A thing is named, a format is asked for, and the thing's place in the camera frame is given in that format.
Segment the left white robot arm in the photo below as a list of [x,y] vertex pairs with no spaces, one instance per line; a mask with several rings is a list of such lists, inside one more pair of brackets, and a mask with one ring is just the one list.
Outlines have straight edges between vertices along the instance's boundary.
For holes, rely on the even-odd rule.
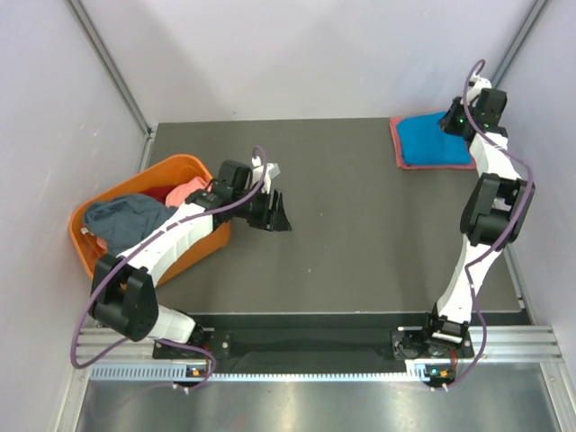
[[158,304],[156,288],[168,269],[196,243],[233,218],[258,230],[289,231],[283,195],[272,188],[276,163],[227,160],[216,178],[193,190],[175,214],[140,243],[96,264],[88,314],[128,340],[166,339],[183,356],[196,356],[204,336],[189,315]]

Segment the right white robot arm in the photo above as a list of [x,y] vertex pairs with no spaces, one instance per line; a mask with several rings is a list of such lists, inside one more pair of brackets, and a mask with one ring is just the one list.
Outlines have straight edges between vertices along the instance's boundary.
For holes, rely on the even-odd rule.
[[499,125],[507,101],[505,92],[474,83],[438,121],[445,136],[463,139],[479,178],[463,208],[463,246],[445,292],[422,329],[391,334],[399,359],[472,354],[469,327],[478,310],[477,294],[501,251],[517,239],[536,191],[534,182],[514,168],[508,133]]

